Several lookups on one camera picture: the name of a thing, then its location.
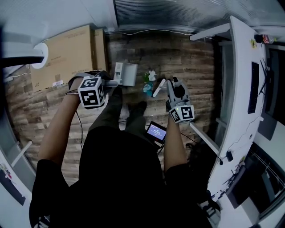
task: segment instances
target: label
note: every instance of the label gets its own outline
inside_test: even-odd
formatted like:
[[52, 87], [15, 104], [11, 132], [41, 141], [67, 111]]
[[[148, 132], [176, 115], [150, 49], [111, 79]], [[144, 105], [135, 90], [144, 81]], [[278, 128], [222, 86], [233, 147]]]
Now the label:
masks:
[[53, 86], [59, 86], [59, 85], [61, 85], [61, 84], [63, 84], [63, 80], [54, 82], [54, 83], [53, 83]]

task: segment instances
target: plastic bottle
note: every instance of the plastic bottle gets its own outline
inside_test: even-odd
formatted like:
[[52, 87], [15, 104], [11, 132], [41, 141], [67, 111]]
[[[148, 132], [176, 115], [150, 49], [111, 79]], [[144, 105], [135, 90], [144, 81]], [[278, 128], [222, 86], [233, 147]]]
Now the plastic bottle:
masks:
[[276, 38], [267, 34], [254, 35], [254, 39], [257, 43], [264, 43], [264, 44], [272, 44], [277, 41]]

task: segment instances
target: white desk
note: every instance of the white desk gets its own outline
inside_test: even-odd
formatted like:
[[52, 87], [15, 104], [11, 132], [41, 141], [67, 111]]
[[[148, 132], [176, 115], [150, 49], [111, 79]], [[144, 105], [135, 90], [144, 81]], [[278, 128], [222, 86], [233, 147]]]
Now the white desk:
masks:
[[[221, 121], [219, 123], [219, 125], [225, 127], [221, 146], [217, 146], [217, 144], [194, 123], [190, 123], [190, 126], [194, 131], [220, 158], [222, 158], [224, 162], [221, 166], [217, 160], [209, 179], [208, 189], [212, 195], [216, 194], [217, 196], [220, 195], [220, 190], [225, 190], [226, 184], [223, 185], [223, 183], [232, 176], [231, 170], [235, 171], [236, 165], [239, 163], [240, 159], [247, 155], [259, 123], [262, 120], [260, 115], [264, 102], [264, 95], [260, 94], [257, 99], [255, 113], [248, 114], [252, 62], [259, 64], [258, 91], [260, 91], [265, 79], [260, 63], [260, 60], [263, 61], [262, 58], [266, 60], [265, 45], [261, 46], [260, 44], [257, 44], [257, 48], [253, 48], [251, 46], [251, 40], [254, 40], [254, 35], [257, 34], [256, 31], [233, 16], [230, 16], [230, 19], [231, 22], [228, 24], [190, 36], [190, 40], [195, 41], [206, 36], [230, 31], [232, 37], [233, 75], [227, 75], [226, 77], [233, 77], [231, 86], [233, 91], [231, 91], [232, 96], [229, 98], [223, 97], [222, 102], [224, 105], [227, 104], [227, 107], [222, 107], [222, 109], [227, 109], [229, 106], [232, 106], [232, 109], [229, 111], [228, 117], [226, 118], [228, 122]], [[228, 162], [226, 158], [227, 151], [231, 151], [234, 157], [231, 162]]]

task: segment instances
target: dark pants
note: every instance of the dark pants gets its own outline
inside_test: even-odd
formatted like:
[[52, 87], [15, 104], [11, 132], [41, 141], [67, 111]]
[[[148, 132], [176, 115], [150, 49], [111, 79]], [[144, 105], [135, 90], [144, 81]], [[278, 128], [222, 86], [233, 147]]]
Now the dark pants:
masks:
[[[110, 96], [108, 104], [101, 114], [97, 117], [94, 123], [89, 128], [89, 131], [99, 126], [109, 126], [119, 130], [119, 117], [122, 109], [122, 99], [117, 95]], [[143, 116], [144, 110], [137, 108], [130, 112], [130, 117], [126, 122], [126, 129], [124, 131], [134, 134], [149, 143], [151, 143], [145, 136], [146, 119]]]

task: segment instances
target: wood panel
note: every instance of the wood panel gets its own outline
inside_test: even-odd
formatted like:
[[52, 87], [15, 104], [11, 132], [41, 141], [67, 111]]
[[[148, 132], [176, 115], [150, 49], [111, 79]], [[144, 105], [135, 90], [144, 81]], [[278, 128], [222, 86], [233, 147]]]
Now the wood panel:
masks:
[[[214, 96], [216, 80], [214, 66], [214, 48], [211, 42], [189, 41], [184, 35], [167, 32], [139, 33], [133, 36], [113, 34], [106, 36], [109, 67], [111, 76], [114, 74], [116, 62], [138, 64], [138, 74], [134, 87], [123, 89], [123, 109], [121, 119], [128, 117], [127, 103], [147, 101], [145, 117], [167, 126], [165, 101], [166, 89], [162, 89], [156, 98], [147, 97], [143, 93], [143, 73], [154, 69], [158, 78], [178, 77], [183, 79], [189, 89], [191, 102], [195, 108], [195, 122], [198, 126], [208, 130], [215, 120], [213, 116], [216, 108]], [[29, 73], [27, 66], [19, 69], [13, 75]], [[36, 168], [37, 154], [41, 140], [57, 111], [68, 87], [49, 88], [33, 92], [30, 75], [14, 78], [6, 84], [6, 98], [10, 112], [13, 130], [22, 144], [32, 140], [32, 146], [27, 150], [26, 157]], [[83, 137], [86, 138], [88, 128], [100, 114], [104, 107], [86, 110], [78, 108]], [[120, 123], [124, 129], [125, 122]], [[199, 140], [190, 129], [189, 124], [181, 124], [181, 132], [191, 139]], [[192, 143], [182, 136], [184, 143]], [[79, 121], [73, 118], [69, 140], [62, 164], [63, 175], [69, 185], [78, 180], [81, 129]], [[159, 155], [163, 166], [163, 151]]]

